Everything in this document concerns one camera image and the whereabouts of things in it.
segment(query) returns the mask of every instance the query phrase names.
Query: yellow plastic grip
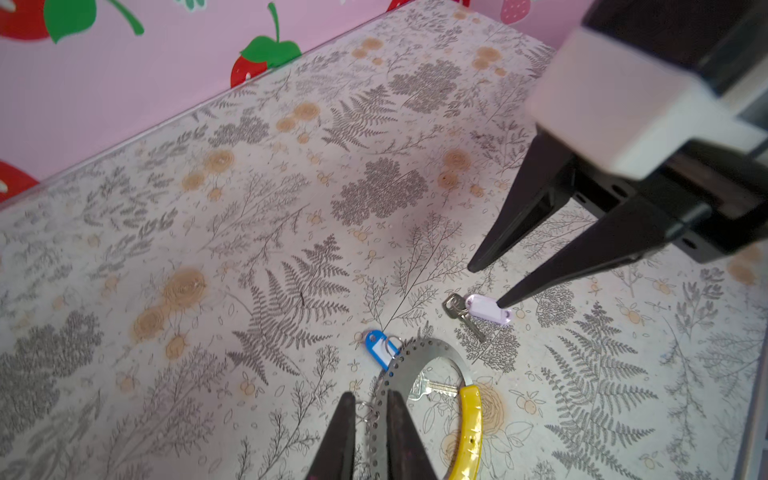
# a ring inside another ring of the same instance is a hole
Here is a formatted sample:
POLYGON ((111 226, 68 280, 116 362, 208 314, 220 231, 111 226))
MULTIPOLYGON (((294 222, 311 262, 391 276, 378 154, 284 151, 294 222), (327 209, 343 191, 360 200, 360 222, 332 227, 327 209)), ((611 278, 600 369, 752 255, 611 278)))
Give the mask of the yellow plastic grip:
POLYGON ((466 386, 459 395, 462 397, 462 436, 458 441, 456 462, 449 480, 475 480, 482 450, 480 389, 475 385, 466 386))

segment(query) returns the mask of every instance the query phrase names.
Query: key tag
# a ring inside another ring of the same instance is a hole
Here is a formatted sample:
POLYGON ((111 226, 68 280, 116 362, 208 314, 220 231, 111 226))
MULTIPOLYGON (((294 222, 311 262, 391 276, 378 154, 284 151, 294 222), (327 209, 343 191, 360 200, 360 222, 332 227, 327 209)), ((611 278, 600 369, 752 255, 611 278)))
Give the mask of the key tag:
POLYGON ((366 349, 368 349, 370 354, 373 355, 373 358, 376 359, 383 369, 387 369, 389 367, 389 362, 395 358, 395 356, 400 354, 400 349, 398 349, 394 343, 389 341, 391 338, 400 340, 398 336, 384 335, 384 332, 381 330, 371 330, 366 333, 366 349))
POLYGON ((464 302, 467 305, 467 311, 470 315, 488 320, 489 322, 506 325, 512 318, 510 310, 498 308, 496 300, 483 295, 473 293, 468 296, 464 302))

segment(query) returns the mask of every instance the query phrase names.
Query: green stem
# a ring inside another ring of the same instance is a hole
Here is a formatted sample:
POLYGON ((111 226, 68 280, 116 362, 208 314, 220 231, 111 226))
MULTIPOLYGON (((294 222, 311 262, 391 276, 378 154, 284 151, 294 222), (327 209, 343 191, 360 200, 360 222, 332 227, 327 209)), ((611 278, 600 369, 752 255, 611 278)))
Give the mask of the green stem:
POLYGON ((125 8, 125 5, 121 4, 118 0, 107 0, 107 2, 110 2, 118 10, 118 12, 120 12, 125 17, 125 19, 128 20, 128 23, 131 24, 131 28, 134 29, 134 35, 138 37, 144 33, 144 26, 141 24, 138 18, 134 17, 134 14, 132 14, 130 10, 125 8))
POLYGON ((272 2, 267 5, 267 8, 272 13, 272 21, 275 22, 275 41, 280 43, 280 22, 277 20, 277 8, 275 8, 275 4, 272 2))

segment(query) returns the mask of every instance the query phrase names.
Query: silver key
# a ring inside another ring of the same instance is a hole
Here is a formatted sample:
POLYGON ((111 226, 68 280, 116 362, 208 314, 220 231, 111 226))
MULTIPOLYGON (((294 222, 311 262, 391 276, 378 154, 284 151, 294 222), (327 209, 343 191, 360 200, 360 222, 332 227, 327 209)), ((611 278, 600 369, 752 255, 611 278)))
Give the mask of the silver key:
POLYGON ((472 322, 472 316, 467 311, 467 305, 464 303, 464 297, 458 293, 451 293, 445 302, 442 303, 442 308, 451 318, 461 320, 477 337, 480 343, 485 343, 485 334, 480 331, 477 325, 472 322))
POLYGON ((437 392, 440 395, 447 395, 455 397, 458 395, 458 388, 447 383, 433 382, 427 379, 423 373, 419 374, 419 377, 413 383, 411 392, 408 394, 408 400, 418 400, 424 395, 429 395, 432 392, 437 392))

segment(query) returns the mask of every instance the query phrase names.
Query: tabletop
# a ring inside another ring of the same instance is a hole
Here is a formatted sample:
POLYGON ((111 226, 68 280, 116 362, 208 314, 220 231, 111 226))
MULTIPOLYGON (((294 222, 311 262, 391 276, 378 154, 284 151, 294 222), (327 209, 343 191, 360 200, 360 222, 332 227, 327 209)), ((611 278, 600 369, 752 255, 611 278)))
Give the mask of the tabletop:
MULTIPOLYGON (((450 292, 501 295, 594 222, 570 203, 465 269, 553 54, 417 0, 6 207, 0 478, 302 478, 342 392, 376 387, 370 329, 464 356, 483 480, 731 478, 764 247, 708 265, 668 247, 525 300, 507 326, 478 320, 483 343, 442 312, 450 292)), ((442 475, 458 406, 410 403, 442 475)))

